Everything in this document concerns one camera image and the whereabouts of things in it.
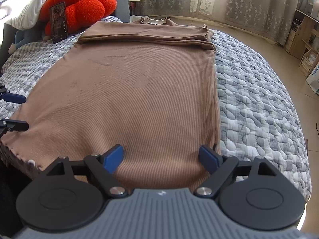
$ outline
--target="black circular pad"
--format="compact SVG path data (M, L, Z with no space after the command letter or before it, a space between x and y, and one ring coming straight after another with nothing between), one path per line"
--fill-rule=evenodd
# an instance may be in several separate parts
M221 192L221 210L236 223L256 230L278 230L294 225L305 200L288 181L257 175L234 183Z
M262 188L253 189L246 195L247 202L259 209L273 209L283 203L283 197L278 191Z
M23 222L40 231L61 232L88 224L103 205L101 192L74 178L47 176L30 183L16 207Z

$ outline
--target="red plush toy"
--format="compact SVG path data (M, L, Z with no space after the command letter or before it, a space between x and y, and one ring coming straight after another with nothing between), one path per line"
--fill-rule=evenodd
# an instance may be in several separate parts
M110 15L116 8L116 0L47 0L41 8L39 20L48 22L45 34L51 36L49 8L57 3L65 2L65 16L68 33L89 27L103 17Z

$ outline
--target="tiled floor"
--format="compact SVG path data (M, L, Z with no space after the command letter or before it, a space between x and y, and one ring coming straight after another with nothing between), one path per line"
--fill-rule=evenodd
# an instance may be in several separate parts
M177 24L189 26L202 26L203 22L193 18L171 18ZM237 28L227 27L218 23L204 21L211 29L220 30L238 39L247 46L260 53L279 76L287 88L289 95L296 107L305 139L308 139L308 157L312 178L312 195L307 204L307 215L302 230L319 235L319 135L316 130L318 122L319 129L319 96L316 95L306 78L299 70L300 60L289 55L282 47L270 43L259 36L241 31Z

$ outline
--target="blue gripper pad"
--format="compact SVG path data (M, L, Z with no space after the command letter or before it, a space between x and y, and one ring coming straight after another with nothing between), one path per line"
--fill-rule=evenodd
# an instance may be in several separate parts
M113 146L102 155L101 163L109 173L114 173L124 158L124 149L121 145Z
M208 146L199 148L198 159L210 174L213 174L223 163L223 158Z
M25 96L9 92L5 92L2 95L1 99L3 99L6 102L12 102L17 104L23 104L27 101L27 98Z

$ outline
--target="wooden shelf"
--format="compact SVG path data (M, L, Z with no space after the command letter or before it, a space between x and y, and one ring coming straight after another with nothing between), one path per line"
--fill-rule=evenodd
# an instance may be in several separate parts
M300 10L296 10L296 11L299 12L299 13L301 13L301 14L303 14L304 16L309 17L310 19L312 19L312 20L315 21L316 23L319 23L319 21L317 21L315 18L311 17L310 15L305 14L304 12L302 12L302 11L300 11Z
M314 28L312 29L312 34L314 34L315 36L319 37L319 31L315 30Z
M302 40L304 43L305 43L305 47L308 49L308 50L313 50L314 52L318 53L317 50L315 50L307 41L305 41L304 39Z
M305 53L301 59L301 62L299 64L299 69L302 71L302 73L305 75L305 77L308 77L309 74L314 70L315 66L310 63L308 57L310 54L313 53L313 50L309 50L307 53Z

